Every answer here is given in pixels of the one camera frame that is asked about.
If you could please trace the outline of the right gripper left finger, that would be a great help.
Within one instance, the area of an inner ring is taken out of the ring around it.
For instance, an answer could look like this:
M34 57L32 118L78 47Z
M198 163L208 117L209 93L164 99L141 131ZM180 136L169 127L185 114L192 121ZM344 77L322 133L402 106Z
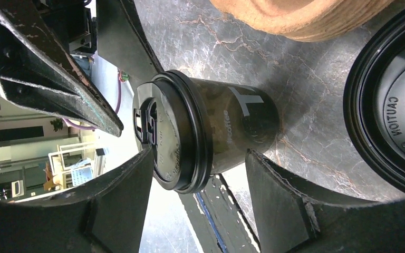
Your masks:
M73 189L0 201L0 252L138 252L152 173L147 148Z

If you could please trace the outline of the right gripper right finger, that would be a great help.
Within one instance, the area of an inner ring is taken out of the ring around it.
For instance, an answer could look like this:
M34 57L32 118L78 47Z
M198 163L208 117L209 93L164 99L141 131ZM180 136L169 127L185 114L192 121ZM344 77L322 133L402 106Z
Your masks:
M262 252L405 252L405 197L338 193L253 149L245 162Z

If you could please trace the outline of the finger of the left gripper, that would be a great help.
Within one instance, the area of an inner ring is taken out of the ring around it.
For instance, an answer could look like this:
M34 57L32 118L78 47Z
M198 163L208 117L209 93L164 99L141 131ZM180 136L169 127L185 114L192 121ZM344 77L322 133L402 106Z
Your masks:
M152 49L134 1L96 1L98 55L129 75L132 87L163 71Z
M114 136L123 124L31 1L0 1L0 97Z

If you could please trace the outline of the black coffee cup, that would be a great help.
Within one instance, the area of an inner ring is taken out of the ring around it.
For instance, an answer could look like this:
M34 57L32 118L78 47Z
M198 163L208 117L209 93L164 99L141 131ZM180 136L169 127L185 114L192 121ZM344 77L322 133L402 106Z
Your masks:
M244 163L247 149L266 152L281 135L278 109L264 91L196 78L192 82L202 96L212 130L211 174Z

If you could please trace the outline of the brown cardboard cup carrier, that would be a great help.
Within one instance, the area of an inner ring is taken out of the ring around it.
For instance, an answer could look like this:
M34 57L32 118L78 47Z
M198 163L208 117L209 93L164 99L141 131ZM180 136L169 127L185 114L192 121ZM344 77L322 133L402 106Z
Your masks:
M388 0L212 0L219 11L251 28L299 42L343 35L388 7Z

